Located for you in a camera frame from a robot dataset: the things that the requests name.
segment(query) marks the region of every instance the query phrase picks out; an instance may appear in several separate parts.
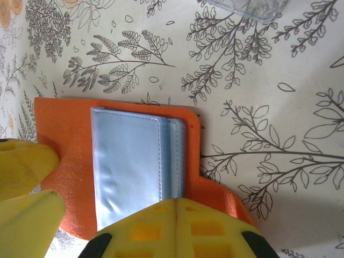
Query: orange foam mat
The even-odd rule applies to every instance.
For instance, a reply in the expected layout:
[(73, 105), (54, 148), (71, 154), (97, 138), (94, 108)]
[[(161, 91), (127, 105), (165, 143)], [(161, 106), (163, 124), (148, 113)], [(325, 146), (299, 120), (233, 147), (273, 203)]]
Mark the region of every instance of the orange foam mat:
[(234, 193), (199, 175), (200, 123), (192, 111), (99, 99), (36, 98), (38, 142), (53, 147), (61, 159), (41, 182), (41, 188), (57, 191), (66, 202), (63, 230), (86, 240), (97, 231), (90, 117), (94, 106), (182, 119), (187, 127), (185, 197), (254, 225)]

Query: transparent plastic lid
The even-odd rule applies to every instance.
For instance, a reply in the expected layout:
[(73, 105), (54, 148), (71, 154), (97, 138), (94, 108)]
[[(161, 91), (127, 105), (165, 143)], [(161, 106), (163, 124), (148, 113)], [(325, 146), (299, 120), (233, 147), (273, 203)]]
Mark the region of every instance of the transparent plastic lid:
[(208, 3), (236, 12), (247, 18), (270, 23), (289, 0), (207, 0)]

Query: floral wallpaper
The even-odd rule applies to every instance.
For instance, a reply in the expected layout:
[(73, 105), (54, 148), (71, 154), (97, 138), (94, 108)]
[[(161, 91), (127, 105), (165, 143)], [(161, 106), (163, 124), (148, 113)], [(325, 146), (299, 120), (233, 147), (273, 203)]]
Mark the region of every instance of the floral wallpaper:
[[(0, 0), (0, 137), (34, 98), (187, 106), (200, 174), (240, 196), (280, 257), (344, 257), (344, 2), (267, 25), (200, 0)], [(85, 241), (58, 230), (47, 257)]]

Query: yellow plastic object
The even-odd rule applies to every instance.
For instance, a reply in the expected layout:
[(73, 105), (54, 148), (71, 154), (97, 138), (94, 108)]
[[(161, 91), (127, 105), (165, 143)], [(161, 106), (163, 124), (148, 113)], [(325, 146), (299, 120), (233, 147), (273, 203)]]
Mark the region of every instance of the yellow plastic object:
[(0, 139), (0, 201), (28, 194), (59, 161), (49, 146)]
[(79, 258), (258, 257), (243, 232), (264, 239), (254, 226), (225, 213), (185, 198), (167, 199), (97, 232), (89, 243), (110, 236), (105, 251), (92, 250), (99, 243), (88, 245)]
[(52, 190), (0, 202), (0, 257), (43, 258), (65, 209)]

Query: card holder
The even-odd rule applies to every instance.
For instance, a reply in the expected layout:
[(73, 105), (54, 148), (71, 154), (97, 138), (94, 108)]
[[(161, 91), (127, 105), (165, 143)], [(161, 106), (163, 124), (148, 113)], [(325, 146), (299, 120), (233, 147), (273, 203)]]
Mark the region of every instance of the card holder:
[(171, 197), (184, 196), (185, 185), (185, 125), (180, 119), (168, 118), (170, 125)]
[(171, 197), (170, 122), (91, 108), (97, 228)]

